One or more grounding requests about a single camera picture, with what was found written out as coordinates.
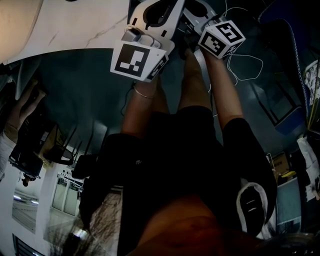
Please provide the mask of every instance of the hair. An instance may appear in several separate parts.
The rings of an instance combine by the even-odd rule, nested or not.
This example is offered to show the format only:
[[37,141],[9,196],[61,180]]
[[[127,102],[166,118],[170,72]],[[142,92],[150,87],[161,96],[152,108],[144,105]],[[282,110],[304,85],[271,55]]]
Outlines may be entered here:
[[22,179],[22,184],[23,184],[25,187],[28,187],[28,182],[26,181],[25,178]]
[[[53,236],[49,237],[52,244],[50,256],[99,256],[106,255],[106,248],[111,247],[111,239],[120,230],[120,220],[117,217],[121,211],[121,197],[109,193],[102,205],[90,216],[89,226],[86,227],[81,215],[73,222],[69,232],[57,228]],[[85,231],[86,235],[77,235],[78,231]]]

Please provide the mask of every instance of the bracelet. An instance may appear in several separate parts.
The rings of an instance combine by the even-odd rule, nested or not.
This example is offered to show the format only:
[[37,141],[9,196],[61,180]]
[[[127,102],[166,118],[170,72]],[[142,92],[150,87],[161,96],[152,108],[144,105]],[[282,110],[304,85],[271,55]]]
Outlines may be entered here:
[[136,92],[137,94],[139,94],[140,96],[142,96],[142,97],[144,97],[144,98],[147,98],[147,99],[153,99],[153,98],[155,97],[155,94],[156,94],[156,93],[154,93],[153,96],[149,97],[149,96],[145,96],[145,95],[143,95],[142,93],[138,92],[138,90],[136,89],[136,86],[135,86],[135,85],[133,86],[133,89],[135,90],[135,92]]

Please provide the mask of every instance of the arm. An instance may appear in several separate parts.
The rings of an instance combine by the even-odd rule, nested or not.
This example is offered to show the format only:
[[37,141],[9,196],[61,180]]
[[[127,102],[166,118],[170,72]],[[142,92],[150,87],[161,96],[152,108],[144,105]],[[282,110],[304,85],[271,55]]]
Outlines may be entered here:
[[133,95],[126,108],[121,133],[142,139],[152,113],[152,103],[157,89],[158,77],[151,82],[138,81],[135,89],[146,98],[133,90]]
[[233,85],[224,62],[217,59],[206,50],[202,50],[213,93],[220,127],[235,118],[243,118],[243,112],[238,93]]

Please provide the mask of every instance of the floor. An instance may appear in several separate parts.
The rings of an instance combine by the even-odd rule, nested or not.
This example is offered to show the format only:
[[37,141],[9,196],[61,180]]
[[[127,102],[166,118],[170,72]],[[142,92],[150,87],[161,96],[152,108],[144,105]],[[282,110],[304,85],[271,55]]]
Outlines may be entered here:
[[[219,3],[210,2],[217,12],[224,12],[225,3],[223,0],[219,0]],[[258,94],[264,92],[273,109],[279,113],[289,107],[288,102],[283,100],[283,95],[277,91],[275,84],[279,78],[274,73],[282,72],[277,56],[260,40],[261,31],[256,26],[256,22],[244,12],[240,9],[233,9],[229,11],[227,16],[228,19],[235,22],[246,37],[246,41],[237,50],[237,54],[253,55],[260,58],[263,60],[264,66],[257,79],[239,81],[236,89],[242,103],[244,116],[253,133],[263,150],[274,155],[285,149],[296,148],[296,138],[306,128],[302,123],[290,134],[284,136],[276,131],[259,105],[252,86],[256,88]],[[49,91],[49,95],[45,99],[49,118],[59,124],[64,134],[70,134],[71,130],[77,126],[71,144],[74,145],[82,141],[81,149],[84,150],[92,133],[94,121],[94,136],[89,148],[91,153],[99,152],[106,129],[108,134],[120,131],[123,119],[120,110],[125,103],[125,94],[132,83],[132,80],[127,77],[110,73],[111,58],[111,49],[62,51],[43,55],[39,67],[43,84]],[[313,59],[308,56],[306,62],[311,61]],[[171,113],[175,113],[179,103],[183,64],[183,60],[174,51],[170,55],[170,62],[165,66],[161,75],[162,86]],[[232,58],[230,66],[233,72],[245,79],[255,77],[258,74],[261,62],[249,57],[235,56]],[[292,86],[287,82],[284,82],[283,86],[299,104]],[[214,117],[214,120],[217,139],[222,142],[218,118]]]

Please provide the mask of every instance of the white table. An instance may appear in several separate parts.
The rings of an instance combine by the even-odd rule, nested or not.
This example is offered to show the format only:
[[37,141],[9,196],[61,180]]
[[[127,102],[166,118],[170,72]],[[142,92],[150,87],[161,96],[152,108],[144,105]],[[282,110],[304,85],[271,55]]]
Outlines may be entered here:
[[[124,34],[129,3],[130,0],[43,0],[34,28],[26,28],[32,31],[26,45],[3,63],[64,50],[113,48],[115,40]],[[14,12],[13,7],[3,8],[0,1],[1,9]]]

